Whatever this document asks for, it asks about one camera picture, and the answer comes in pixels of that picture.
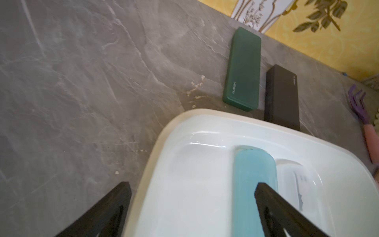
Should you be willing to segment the teal translucent pencil case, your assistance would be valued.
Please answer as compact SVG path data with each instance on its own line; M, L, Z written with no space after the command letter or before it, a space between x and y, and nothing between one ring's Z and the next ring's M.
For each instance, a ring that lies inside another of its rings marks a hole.
M233 237L264 236L255 199L259 183L266 183L275 191L278 190L274 158L259 148L238 147L233 162Z

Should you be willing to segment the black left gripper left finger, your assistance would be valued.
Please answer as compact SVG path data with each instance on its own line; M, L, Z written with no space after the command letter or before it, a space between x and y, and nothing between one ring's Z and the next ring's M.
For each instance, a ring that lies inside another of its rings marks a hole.
M129 182L120 182L58 237L120 237L132 197Z

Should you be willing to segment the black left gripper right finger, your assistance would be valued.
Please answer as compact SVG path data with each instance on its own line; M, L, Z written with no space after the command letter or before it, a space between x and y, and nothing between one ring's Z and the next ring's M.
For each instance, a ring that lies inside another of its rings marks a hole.
M255 190L258 212L266 237L326 237L290 203L266 183Z

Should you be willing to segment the clear rounded pencil case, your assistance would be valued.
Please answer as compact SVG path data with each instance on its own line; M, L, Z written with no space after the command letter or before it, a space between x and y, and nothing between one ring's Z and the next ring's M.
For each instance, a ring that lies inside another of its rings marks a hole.
M319 176L294 161L275 162L278 193L312 224L334 237L334 222Z

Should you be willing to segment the dark green pencil case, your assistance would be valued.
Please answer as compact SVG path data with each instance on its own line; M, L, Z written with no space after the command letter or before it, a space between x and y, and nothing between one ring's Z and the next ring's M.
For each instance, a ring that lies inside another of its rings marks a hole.
M232 38L223 101L247 112L259 106L261 42L242 27Z

